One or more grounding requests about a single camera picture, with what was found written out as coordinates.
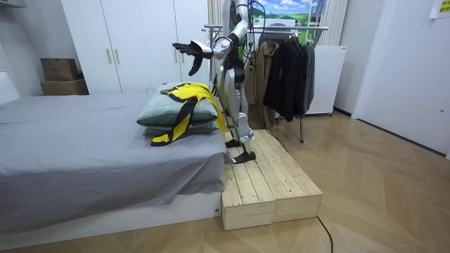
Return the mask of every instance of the cardboard box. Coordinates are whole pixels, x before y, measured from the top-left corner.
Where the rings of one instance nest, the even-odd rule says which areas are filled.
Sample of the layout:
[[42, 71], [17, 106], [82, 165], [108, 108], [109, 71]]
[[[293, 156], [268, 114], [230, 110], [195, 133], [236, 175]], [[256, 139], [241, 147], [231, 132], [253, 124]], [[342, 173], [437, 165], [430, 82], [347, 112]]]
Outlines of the cardboard box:
[[41, 64], [47, 81], [74, 81], [78, 77], [74, 59], [42, 58]]
[[42, 82], [41, 88], [44, 96], [89, 95], [84, 79]]

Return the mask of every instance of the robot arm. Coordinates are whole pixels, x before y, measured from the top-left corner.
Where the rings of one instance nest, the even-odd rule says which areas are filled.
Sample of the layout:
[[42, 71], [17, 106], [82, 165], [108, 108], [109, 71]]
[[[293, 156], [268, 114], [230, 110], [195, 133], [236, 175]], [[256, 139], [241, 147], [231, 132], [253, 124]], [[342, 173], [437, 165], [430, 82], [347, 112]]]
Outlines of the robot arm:
[[[234, 2], [234, 6], [236, 9], [236, 16], [231, 15], [231, 3]], [[173, 43], [172, 45], [177, 50], [180, 50], [180, 53], [186, 53], [188, 56], [194, 56], [195, 60], [192, 66], [189, 75], [194, 75], [202, 65], [203, 58], [211, 59], [216, 58], [221, 60], [225, 58], [231, 51], [231, 49], [236, 46], [239, 41], [241, 41], [245, 34], [247, 33], [248, 28], [248, 3], [247, 0], [225, 0], [224, 1], [224, 10], [227, 10], [230, 18], [235, 18], [238, 20], [237, 25], [234, 27], [233, 31], [227, 36], [228, 39], [222, 39], [222, 41], [213, 47], [206, 46], [199, 41], [191, 41], [190, 44], [180, 44]]]

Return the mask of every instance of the pillow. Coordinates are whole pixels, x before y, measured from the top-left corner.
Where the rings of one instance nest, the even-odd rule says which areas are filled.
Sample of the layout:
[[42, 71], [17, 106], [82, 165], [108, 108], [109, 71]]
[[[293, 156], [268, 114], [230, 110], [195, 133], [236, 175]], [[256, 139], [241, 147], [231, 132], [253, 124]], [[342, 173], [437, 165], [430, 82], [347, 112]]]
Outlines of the pillow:
[[[159, 127], [151, 127], [148, 126], [146, 130], [143, 132], [145, 136], [161, 136], [172, 129], [171, 126], [159, 126]], [[213, 131], [219, 129], [216, 122], [206, 123], [204, 125], [193, 126], [190, 125], [185, 134], [209, 134]]]
[[[175, 125], [183, 103], [176, 102], [167, 95], [161, 94], [161, 90], [170, 89], [174, 86], [183, 84], [183, 82], [163, 84], [158, 87], [155, 95], [150, 98], [147, 105], [138, 116], [137, 123], [145, 127], [172, 127]], [[217, 119], [217, 112], [214, 106], [201, 100], [194, 109], [191, 124], [204, 125]]]

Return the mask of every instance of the white wardrobe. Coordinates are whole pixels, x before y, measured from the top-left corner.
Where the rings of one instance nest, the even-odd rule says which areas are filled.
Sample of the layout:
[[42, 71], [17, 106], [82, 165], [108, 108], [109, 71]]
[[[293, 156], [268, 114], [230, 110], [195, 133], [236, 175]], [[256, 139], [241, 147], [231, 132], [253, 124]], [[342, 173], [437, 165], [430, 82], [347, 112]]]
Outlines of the white wardrobe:
[[145, 93], [165, 82], [209, 83], [209, 63], [172, 43], [207, 43], [207, 0], [62, 0], [90, 94]]

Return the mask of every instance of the white bed frame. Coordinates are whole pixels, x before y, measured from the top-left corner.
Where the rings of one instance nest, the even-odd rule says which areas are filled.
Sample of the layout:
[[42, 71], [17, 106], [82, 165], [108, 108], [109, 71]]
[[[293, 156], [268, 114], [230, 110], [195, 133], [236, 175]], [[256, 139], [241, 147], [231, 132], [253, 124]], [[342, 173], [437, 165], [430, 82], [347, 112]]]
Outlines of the white bed frame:
[[123, 209], [35, 231], [0, 235], [0, 250], [151, 228], [220, 215], [221, 193], [177, 195], [169, 205]]

